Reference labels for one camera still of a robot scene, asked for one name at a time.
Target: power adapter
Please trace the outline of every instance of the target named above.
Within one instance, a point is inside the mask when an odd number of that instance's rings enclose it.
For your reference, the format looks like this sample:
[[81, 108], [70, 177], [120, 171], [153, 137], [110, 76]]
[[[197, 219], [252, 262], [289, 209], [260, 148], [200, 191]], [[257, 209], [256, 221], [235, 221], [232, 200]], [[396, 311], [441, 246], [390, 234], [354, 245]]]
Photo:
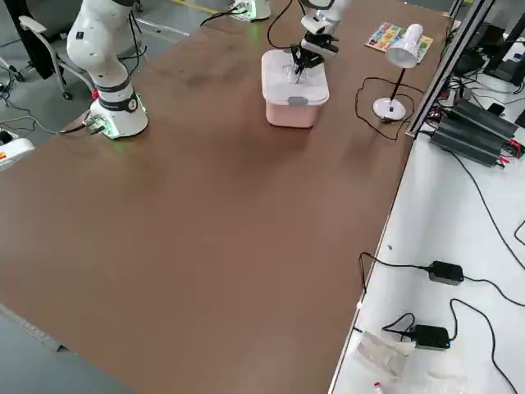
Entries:
[[433, 282], [457, 286], [464, 281], [463, 269], [460, 265], [434, 261], [427, 267], [428, 278]]
[[416, 324], [412, 338], [418, 349], [447, 350], [450, 348], [449, 332], [446, 328]]

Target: white robotic arm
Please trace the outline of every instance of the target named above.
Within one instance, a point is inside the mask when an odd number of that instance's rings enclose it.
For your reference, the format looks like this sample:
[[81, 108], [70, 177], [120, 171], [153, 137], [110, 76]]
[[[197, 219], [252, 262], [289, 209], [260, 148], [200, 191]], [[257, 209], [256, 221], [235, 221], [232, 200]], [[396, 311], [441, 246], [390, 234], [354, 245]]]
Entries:
[[116, 32], [128, 23], [135, 0], [84, 0], [70, 33], [67, 54], [85, 69], [98, 94], [91, 116], [109, 138], [135, 135], [148, 125], [146, 112], [116, 57]]
[[339, 48], [334, 32], [339, 25], [347, 6], [352, 0], [300, 0], [309, 8], [301, 23], [308, 31], [300, 46], [292, 47], [292, 55], [300, 74], [305, 68], [312, 68], [324, 62], [325, 57], [334, 57]]

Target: white desk lamp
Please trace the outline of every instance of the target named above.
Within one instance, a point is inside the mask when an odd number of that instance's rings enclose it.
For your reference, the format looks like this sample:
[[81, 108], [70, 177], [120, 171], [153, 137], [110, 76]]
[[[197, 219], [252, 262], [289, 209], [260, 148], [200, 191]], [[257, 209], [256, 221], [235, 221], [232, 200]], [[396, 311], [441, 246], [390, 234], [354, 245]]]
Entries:
[[414, 68], [418, 64], [419, 58], [419, 39], [423, 34], [421, 25], [410, 25], [404, 33], [402, 39], [393, 44], [386, 51], [386, 58], [390, 63], [403, 68], [397, 83], [395, 84], [394, 92], [387, 98], [379, 98], [374, 102], [374, 113], [381, 119], [391, 119], [393, 121], [400, 121], [404, 119], [407, 111], [404, 109], [402, 103], [395, 99], [404, 72], [407, 68]]

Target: chair leg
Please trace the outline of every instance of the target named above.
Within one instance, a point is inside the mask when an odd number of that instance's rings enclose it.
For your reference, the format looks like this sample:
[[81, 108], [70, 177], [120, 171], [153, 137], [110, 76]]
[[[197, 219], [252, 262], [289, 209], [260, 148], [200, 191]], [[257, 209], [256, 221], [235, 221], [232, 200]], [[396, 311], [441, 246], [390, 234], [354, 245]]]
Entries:
[[95, 91], [95, 87], [94, 87], [93, 83], [89, 79], [87, 79], [85, 76], [80, 74], [77, 70], [75, 70], [73, 67], [71, 67], [66, 62], [64, 62], [62, 60], [59, 61], [59, 62], [60, 62], [60, 66], [63, 69], [68, 70], [71, 74], [76, 76], [79, 80], [82, 80], [82, 82], [84, 82], [88, 86], [88, 88], [91, 91], [91, 93], [93, 93]]
[[51, 56], [52, 68], [55, 71], [55, 76], [57, 76], [58, 87], [60, 88], [60, 91], [62, 92], [62, 96], [64, 96], [64, 99], [68, 99], [67, 96], [70, 96], [70, 95], [66, 92], [66, 86], [64, 86], [64, 80], [62, 79], [60, 67], [58, 66], [57, 53], [55, 52], [55, 49], [45, 39], [43, 35], [41, 35], [40, 33], [37, 33], [36, 31], [33, 31], [33, 30], [31, 31], [36, 36], [36, 38], [40, 40], [43, 46], [46, 47], [46, 49], [48, 50], [49, 55]]

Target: lamp base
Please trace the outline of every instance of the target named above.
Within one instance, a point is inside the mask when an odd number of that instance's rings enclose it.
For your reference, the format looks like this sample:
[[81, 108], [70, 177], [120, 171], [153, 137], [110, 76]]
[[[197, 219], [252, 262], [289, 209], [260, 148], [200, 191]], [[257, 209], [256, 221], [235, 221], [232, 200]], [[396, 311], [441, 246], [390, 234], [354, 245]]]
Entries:
[[378, 98], [373, 105], [374, 113], [381, 119], [391, 119], [392, 121], [400, 121], [407, 114], [406, 109], [402, 103], [389, 98]]

